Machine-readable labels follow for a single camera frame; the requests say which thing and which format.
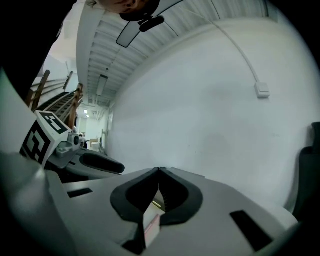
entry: ceiling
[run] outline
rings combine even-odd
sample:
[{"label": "ceiling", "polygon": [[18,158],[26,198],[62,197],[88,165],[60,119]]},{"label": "ceiling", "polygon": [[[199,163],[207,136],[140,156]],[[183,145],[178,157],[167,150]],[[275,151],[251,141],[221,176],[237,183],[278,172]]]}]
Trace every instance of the ceiling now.
[{"label": "ceiling", "polygon": [[[77,41],[77,69],[84,85],[85,102],[107,108],[130,75],[148,57],[174,39],[211,22],[229,18],[268,16],[264,0],[185,0],[165,11],[165,23],[140,33],[128,48],[116,40],[127,21],[107,11],[84,8]],[[84,39],[91,20],[92,38]],[[100,75],[108,77],[102,96],[97,96]]]}]

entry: light fixture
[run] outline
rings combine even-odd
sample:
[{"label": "light fixture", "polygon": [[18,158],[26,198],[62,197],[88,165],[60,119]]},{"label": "light fixture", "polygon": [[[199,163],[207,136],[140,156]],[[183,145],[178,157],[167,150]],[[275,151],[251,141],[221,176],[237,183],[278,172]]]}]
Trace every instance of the light fixture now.
[{"label": "light fixture", "polygon": [[98,96],[101,96],[104,89],[105,89],[105,86],[106,86],[106,83],[108,81],[108,77],[101,74],[100,77],[99,77],[99,81],[98,81],[98,87],[96,89],[96,95]]}]

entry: black slot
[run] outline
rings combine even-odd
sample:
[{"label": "black slot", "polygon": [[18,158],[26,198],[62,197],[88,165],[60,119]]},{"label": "black slot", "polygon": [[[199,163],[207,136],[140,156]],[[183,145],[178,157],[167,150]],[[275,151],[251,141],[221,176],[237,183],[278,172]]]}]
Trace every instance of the black slot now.
[{"label": "black slot", "polygon": [[89,194],[93,192],[90,188],[83,188],[83,189],[79,189],[79,190],[75,190],[75,191],[71,191],[71,192],[68,192],[68,196],[70,198],[76,198],[76,197],[79,197],[79,196],[83,196],[83,195],[86,195],[86,194]]},{"label": "black slot", "polygon": [[243,210],[232,212],[230,216],[256,252],[272,242],[272,239]]}]

